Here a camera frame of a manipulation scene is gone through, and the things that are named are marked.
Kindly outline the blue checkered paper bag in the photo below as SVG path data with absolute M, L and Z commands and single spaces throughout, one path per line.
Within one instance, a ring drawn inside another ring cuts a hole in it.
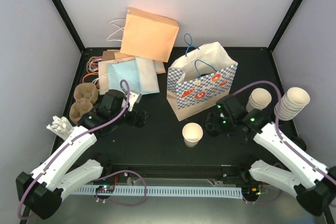
M 167 72 L 166 98 L 179 121 L 213 107 L 229 94 L 238 62 L 219 42 L 194 46 L 177 58 Z M 199 77 L 200 71 L 211 71 Z

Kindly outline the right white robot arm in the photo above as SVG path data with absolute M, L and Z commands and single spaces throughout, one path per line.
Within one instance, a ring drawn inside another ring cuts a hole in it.
M 259 109 L 247 111 L 237 95 L 243 87 L 216 102 L 220 110 L 214 118 L 215 129 L 240 140 L 252 140 L 272 153 L 285 169 L 257 160 L 238 171 L 239 179 L 250 184 L 254 180 L 270 184 L 295 197 L 308 213 L 320 216 L 335 200 L 335 167 L 317 161 L 279 129 L 275 121 L 262 116 Z

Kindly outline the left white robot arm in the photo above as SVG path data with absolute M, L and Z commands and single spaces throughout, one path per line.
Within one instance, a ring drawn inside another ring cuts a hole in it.
M 33 217 L 48 219 L 79 187 L 91 181 L 108 181 L 113 174 L 112 167 L 95 159 L 87 160 L 74 170 L 71 167 L 99 137 L 111 133 L 119 125 L 142 127 L 149 115 L 133 108 L 140 100 L 141 94 L 122 79 L 119 89 L 109 90 L 101 104 L 82 117 L 80 124 L 73 127 L 70 135 L 43 163 L 30 173 L 21 172 L 15 180 L 18 218 L 31 218 L 22 214 L 22 208 L 27 207 Z

